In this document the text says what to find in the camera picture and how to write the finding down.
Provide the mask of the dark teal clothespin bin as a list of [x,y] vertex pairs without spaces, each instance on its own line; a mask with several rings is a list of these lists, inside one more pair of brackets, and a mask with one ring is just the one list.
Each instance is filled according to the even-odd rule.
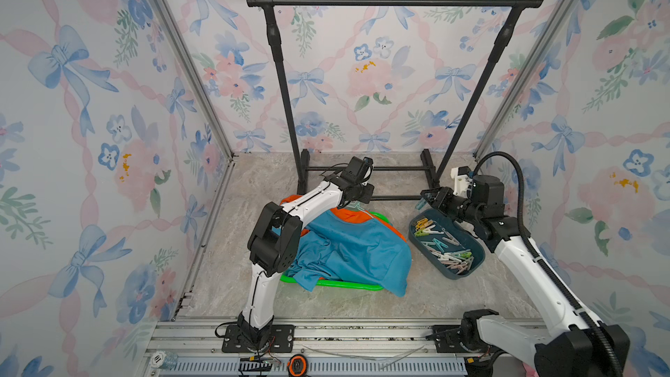
[[428,209],[413,218],[408,232],[409,240],[447,279],[469,277],[485,261],[483,246],[436,209]]

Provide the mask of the teal t-shirt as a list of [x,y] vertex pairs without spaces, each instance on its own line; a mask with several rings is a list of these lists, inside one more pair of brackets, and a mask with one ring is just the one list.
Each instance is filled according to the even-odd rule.
[[412,266],[409,243],[388,249],[335,248],[302,246],[284,273],[307,291],[313,291],[319,279],[378,284],[397,297],[404,297]]

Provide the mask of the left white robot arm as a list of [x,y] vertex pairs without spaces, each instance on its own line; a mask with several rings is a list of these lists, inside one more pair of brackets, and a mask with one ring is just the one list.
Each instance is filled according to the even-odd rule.
[[354,156],[347,166],[326,176],[307,194],[292,202],[269,202],[263,207],[247,244],[252,265],[251,288],[237,317],[245,343],[264,347],[270,340],[278,284],[298,255],[303,229],[318,216],[332,209],[343,209],[349,202],[370,202],[374,186],[368,181],[372,173],[371,158]]

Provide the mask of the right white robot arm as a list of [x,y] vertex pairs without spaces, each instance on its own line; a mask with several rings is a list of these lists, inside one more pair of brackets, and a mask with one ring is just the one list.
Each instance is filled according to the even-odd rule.
[[471,350],[496,348],[531,366],[540,376],[621,376],[630,340],[607,325],[556,274],[521,219],[504,213],[504,185],[494,176],[455,178],[450,187],[423,190],[432,209],[474,235],[509,269],[544,321],[532,331],[492,310],[466,312],[460,339]]

